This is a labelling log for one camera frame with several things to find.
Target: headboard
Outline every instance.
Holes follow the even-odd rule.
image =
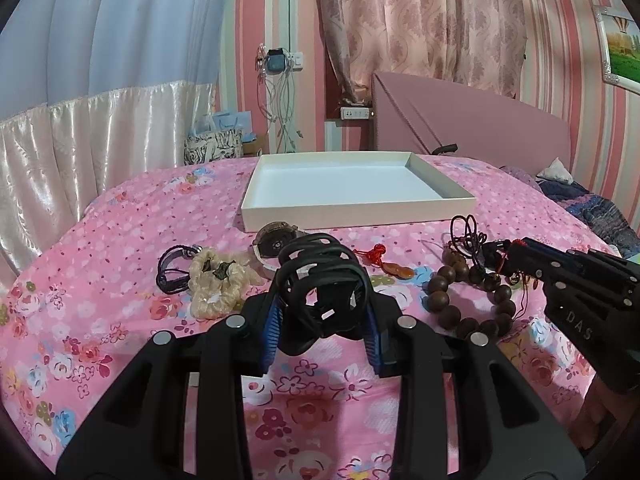
[[[569,125],[520,101],[457,83],[391,72],[372,82],[374,149],[456,156],[536,175],[556,157],[570,166]]]

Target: curtain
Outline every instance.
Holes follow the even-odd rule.
[[[514,96],[526,28],[522,0],[320,0],[345,101],[370,101],[375,70]]]
[[[0,33],[0,294],[96,196],[182,164],[224,0],[21,0]]]

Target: white box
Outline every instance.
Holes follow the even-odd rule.
[[[300,229],[449,220],[476,198],[409,152],[263,155],[242,200],[246,232],[270,222]]]

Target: framed painting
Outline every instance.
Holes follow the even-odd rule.
[[[604,81],[640,94],[640,28],[631,15],[611,7],[594,7]]]

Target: scrunchie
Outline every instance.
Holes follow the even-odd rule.
[[[207,262],[210,270],[204,270]],[[246,254],[217,254],[213,248],[204,248],[193,257],[189,276],[191,315],[197,319],[218,319],[240,310],[247,288],[262,284]]]

